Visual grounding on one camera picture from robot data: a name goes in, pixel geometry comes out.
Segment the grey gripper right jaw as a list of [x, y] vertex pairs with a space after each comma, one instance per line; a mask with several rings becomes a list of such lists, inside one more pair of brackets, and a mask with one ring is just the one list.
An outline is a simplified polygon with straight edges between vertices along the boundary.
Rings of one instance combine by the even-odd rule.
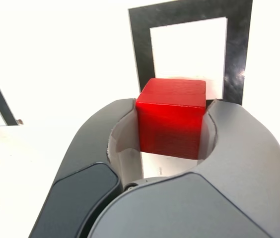
[[280, 145], [243, 107], [213, 102], [204, 117], [208, 157], [124, 192], [91, 238], [280, 238]]

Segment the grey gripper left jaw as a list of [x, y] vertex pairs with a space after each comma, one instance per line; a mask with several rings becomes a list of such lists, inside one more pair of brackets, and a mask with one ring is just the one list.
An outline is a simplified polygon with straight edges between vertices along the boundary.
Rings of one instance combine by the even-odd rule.
[[87, 237], [105, 207], [142, 178], [135, 100], [116, 100], [77, 131], [30, 237]]

